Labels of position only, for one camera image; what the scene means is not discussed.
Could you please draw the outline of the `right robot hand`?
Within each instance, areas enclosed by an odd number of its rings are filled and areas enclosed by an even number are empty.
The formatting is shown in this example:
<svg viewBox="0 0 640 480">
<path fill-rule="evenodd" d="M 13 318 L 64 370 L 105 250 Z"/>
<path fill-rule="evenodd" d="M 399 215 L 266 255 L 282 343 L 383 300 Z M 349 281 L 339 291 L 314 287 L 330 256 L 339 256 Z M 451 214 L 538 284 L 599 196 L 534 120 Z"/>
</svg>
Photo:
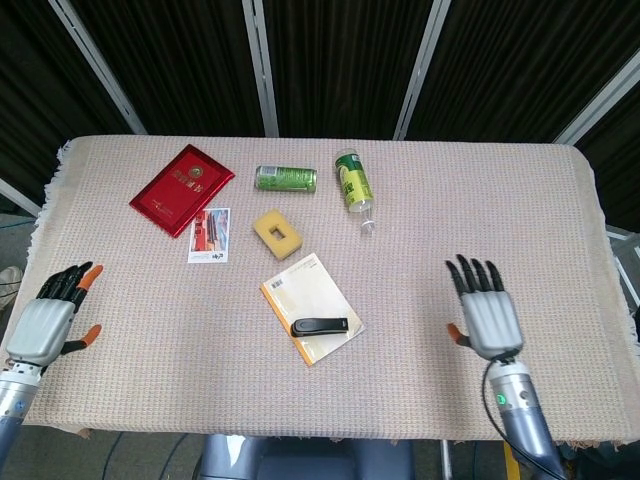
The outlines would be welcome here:
<svg viewBox="0 0 640 480">
<path fill-rule="evenodd" d="M 458 264 L 446 260 L 460 301 L 467 333 L 447 325 L 453 342 L 473 349 L 488 361 L 511 362 L 522 351 L 524 339 L 511 296 L 491 261 L 485 263 L 456 255 Z"/>
</svg>

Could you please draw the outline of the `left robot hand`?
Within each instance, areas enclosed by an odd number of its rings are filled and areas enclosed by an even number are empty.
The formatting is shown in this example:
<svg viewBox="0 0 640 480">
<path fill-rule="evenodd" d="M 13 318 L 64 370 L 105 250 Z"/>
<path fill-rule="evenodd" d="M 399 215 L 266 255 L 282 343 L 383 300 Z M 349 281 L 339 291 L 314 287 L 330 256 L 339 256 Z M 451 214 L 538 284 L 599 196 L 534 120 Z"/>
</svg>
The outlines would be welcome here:
<svg viewBox="0 0 640 480">
<path fill-rule="evenodd" d="M 45 371 L 59 356 L 92 345 L 102 331 L 96 324 L 80 339 L 70 340 L 76 314 L 94 281 L 103 272 L 91 261 L 72 265 L 50 276 L 23 310 L 9 339 L 7 367 L 20 373 Z"/>
</svg>

